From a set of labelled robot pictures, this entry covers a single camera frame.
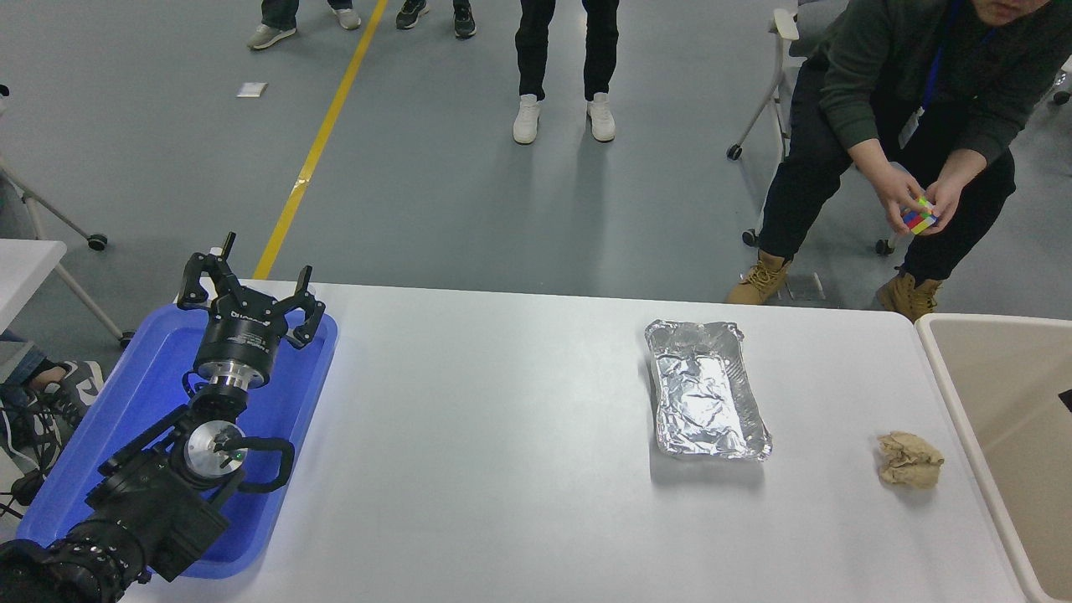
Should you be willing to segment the seated person's right hand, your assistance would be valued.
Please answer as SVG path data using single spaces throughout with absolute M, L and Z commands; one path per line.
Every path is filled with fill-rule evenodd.
M 877 198 L 884 207 L 889 226 L 899 235 L 910 233 L 910 229 L 904 222 L 903 214 L 921 209 L 915 198 L 924 194 L 923 188 L 915 182 L 911 174 L 892 167 L 892 165 L 888 165 L 868 178 L 873 183 Z

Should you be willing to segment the seated person's left hand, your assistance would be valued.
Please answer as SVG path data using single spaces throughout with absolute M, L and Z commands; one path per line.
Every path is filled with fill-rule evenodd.
M 923 236 L 946 232 L 961 206 L 962 190 L 967 183 L 961 177 L 941 176 L 924 191 L 924 198 L 930 203 L 930 216 L 935 223 L 923 230 Z

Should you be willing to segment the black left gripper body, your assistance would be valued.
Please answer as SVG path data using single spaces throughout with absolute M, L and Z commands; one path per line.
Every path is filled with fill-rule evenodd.
M 284 335 L 283 317 L 245 317 L 235 309 L 207 309 L 209 322 L 194 367 L 208 371 L 218 363 L 238 363 L 255 371 L 271 371 Z

